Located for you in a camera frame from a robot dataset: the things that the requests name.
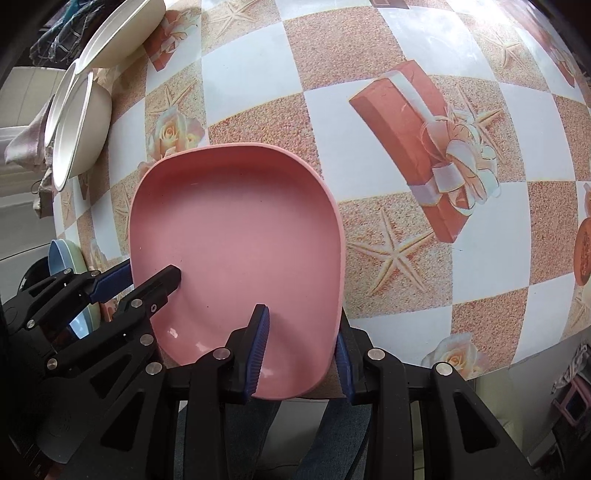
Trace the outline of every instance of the bowl rim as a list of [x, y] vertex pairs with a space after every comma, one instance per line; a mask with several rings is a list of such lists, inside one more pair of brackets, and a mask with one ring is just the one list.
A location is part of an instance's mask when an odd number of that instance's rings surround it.
[[[80, 144], [80, 136], [82, 135], [82, 128], [84, 127], [84, 122], [86, 121], [86, 114], [88, 111], [88, 104], [90, 103], [90, 95], [92, 93], [92, 89], [94, 87], [93, 85], [93, 80], [95, 78], [94, 72], [90, 71], [87, 75], [81, 75], [77, 78], [77, 84], [78, 85], [73, 85], [72, 88], [70, 89], [70, 92], [68, 94], [68, 97], [66, 98], [66, 101], [64, 102], [64, 106], [62, 108], [62, 112], [65, 112], [69, 109], [70, 104], [73, 101], [73, 98], [76, 96], [76, 94], [78, 93], [78, 90], [80, 88], [82, 88], [83, 86], [83, 82], [86, 79], [87, 83], [86, 83], [86, 91], [85, 91], [85, 95], [84, 95], [84, 103], [82, 105], [82, 111], [80, 113], [80, 118], [78, 119], [78, 126], [76, 128], [76, 138], [74, 139], [74, 148], [72, 149], [72, 154], [70, 155], [70, 158], [68, 158], [67, 162], [68, 162], [68, 166], [66, 168], [66, 175], [64, 177], [63, 183], [57, 184], [56, 182], [56, 176], [55, 173], [53, 174], [53, 184], [56, 187], [56, 190], [58, 192], [61, 192], [65, 186], [66, 183], [68, 182], [68, 179], [70, 177], [70, 173], [72, 172], [72, 166], [74, 164], [74, 160], [76, 159], [76, 154], [78, 153], [78, 146]], [[57, 157], [57, 153], [60, 152], [60, 150], [56, 147], [58, 147], [58, 145], [61, 144], [61, 135], [60, 135], [60, 142], [58, 142], [58, 132], [61, 133], [61, 130], [63, 130], [65, 127], [63, 121], [58, 122], [57, 126], [56, 126], [56, 141], [54, 143], [53, 146], [53, 163], [55, 163], [56, 161], [56, 157]]]
[[90, 49], [94, 46], [94, 43], [96, 43], [96, 38], [98, 38], [98, 36], [103, 33], [115, 20], [115, 18], [119, 17], [121, 14], [121, 11], [125, 9], [125, 7], [127, 7], [127, 3], [128, 2], [134, 2], [137, 0], [125, 0], [123, 1], [123, 3], [120, 4], [120, 6], [118, 6], [117, 8], [115, 8], [115, 10], [113, 10], [113, 12], [107, 17], [107, 19], [100, 25], [100, 27], [96, 30], [96, 32], [92, 35], [92, 37], [90, 38], [90, 40], [88, 41], [88, 43], [86, 44], [86, 47], [84, 47], [84, 49], [82, 50], [82, 53], [80, 54], [80, 56], [78, 57], [78, 64], [76, 66], [76, 70], [74, 71], [75, 74], [80, 74], [82, 72], [84, 72], [85, 70], [87, 70], [90, 65], [92, 64], [92, 61], [97, 58], [101, 52], [105, 49], [105, 47], [111, 43], [111, 41], [113, 40], [113, 38], [115, 38], [115, 36], [124, 28], [126, 27], [129, 22], [131, 22], [138, 14], [139, 12], [150, 2], [154, 2], [154, 1], [162, 1], [162, 0], [143, 0], [137, 7], [136, 9], [133, 11], [133, 13], [131, 15], [129, 15], [127, 18], [125, 18], [123, 20], [123, 23], [117, 28], [115, 29], [115, 31], [113, 32], [113, 34], [105, 41], [103, 42], [102, 46], [100, 47], [99, 51], [96, 52], [96, 54], [94, 54], [92, 57], [90, 56], [90, 54], [86, 54], [85, 52], [88, 51], [90, 52]]
[[[45, 124], [45, 128], [43, 131], [43, 142], [44, 142], [45, 147], [48, 147], [50, 145], [51, 141], [55, 138], [57, 126], [60, 123], [60, 118], [61, 118], [61, 115], [64, 111], [64, 107], [66, 105], [66, 102], [68, 100], [70, 90], [74, 87], [74, 85], [78, 81], [79, 75], [76, 73], [76, 65], [77, 64], [78, 64], [78, 59], [75, 59], [72, 62], [72, 64], [67, 68], [67, 70], [64, 72], [64, 76], [61, 78], [60, 83], [57, 86], [57, 90], [53, 96], [53, 100], [51, 101], [51, 105], [49, 107], [49, 113], [47, 114], [47, 122]], [[64, 100], [62, 101], [61, 105], [58, 106], [58, 104], [56, 102], [57, 94], [61, 93], [60, 87], [62, 85], [65, 85], [63, 82], [68, 77], [70, 78], [70, 81], [68, 82], [68, 85], [66, 86], [66, 94], [64, 95]], [[51, 128], [47, 128], [47, 125], [49, 123], [49, 119], [51, 118], [52, 114], [56, 115], [56, 120], [54, 122], [54, 125]]]

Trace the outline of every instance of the plaid fabric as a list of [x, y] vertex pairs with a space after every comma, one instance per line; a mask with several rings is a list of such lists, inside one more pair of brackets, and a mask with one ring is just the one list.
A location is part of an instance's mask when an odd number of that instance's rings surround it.
[[123, 0], [72, 0], [70, 6], [74, 2], [77, 2], [79, 9], [69, 19], [62, 17], [31, 47], [29, 56], [33, 65], [47, 67], [72, 63], [94, 32]]

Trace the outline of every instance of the pink object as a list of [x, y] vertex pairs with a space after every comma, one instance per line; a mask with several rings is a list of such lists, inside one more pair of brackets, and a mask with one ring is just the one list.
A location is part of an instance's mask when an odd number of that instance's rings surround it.
[[169, 264], [180, 287], [152, 317], [179, 364], [223, 346], [257, 303], [271, 327], [255, 396], [292, 398], [326, 375], [345, 277], [345, 233], [321, 178], [271, 145], [171, 155], [142, 179], [129, 217], [134, 284]]

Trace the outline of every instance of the white bowl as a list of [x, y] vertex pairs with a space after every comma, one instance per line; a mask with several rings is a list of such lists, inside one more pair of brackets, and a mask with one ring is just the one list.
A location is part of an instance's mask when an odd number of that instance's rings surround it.
[[165, 12], [164, 0], [125, 0], [92, 35], [78, 58], [76, 73], [116, 66], [144, 43]]
[[57, 123], [60, 120], [60, 115], [64, 108], [64, 103], [66, 103], [68, 93], [70, 93], [70, 89], [76, 82], [76, 75], [74, 74], [74, 71], [76, 70], [77, 62], [78, 59], [72, 62], [72, 65], [68, 67], [64, 76], [61, 78], [60, 84], [57, 86], [56, 95], [53, 98], [53, 101], [49, 108], [47, 123], [45, 124], [44, 143], [46, 147], [49, 146], [51, 140], [53, 140], [53, 137], [56, 134]]
[[67, 96], [53, 145], [53, 184], [58, 192], [68, 179], [91, 168], [105, 145], [111, 123], [111, 96], [93, 72], [79, 77]]

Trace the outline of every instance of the checkered tablecloth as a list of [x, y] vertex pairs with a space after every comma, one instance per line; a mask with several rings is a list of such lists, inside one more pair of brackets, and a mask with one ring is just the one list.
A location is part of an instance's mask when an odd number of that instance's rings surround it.
[[[145, 48], [99, 72], [112, 126], [96, 165], [54, 200], [59, 236], [104, 270], [129, 255], [130, 199], [154, 161], [265, 142], [324, 178], [345, 226], [350, 322], [402, 361], [447, 360], [470, 378], [588, 326], [573, 274], [591, 181], [591, 92], [580, 70], [572, 86], [501, 0], [389, 3], [170, 5]], [[549, 22], [532, 15], [573, 68]], [[501, 194], [475, 207], [454, 243], [421, 239], [430, 232], [421, 207], [349, 103], [405, 60], [496, 148]]]

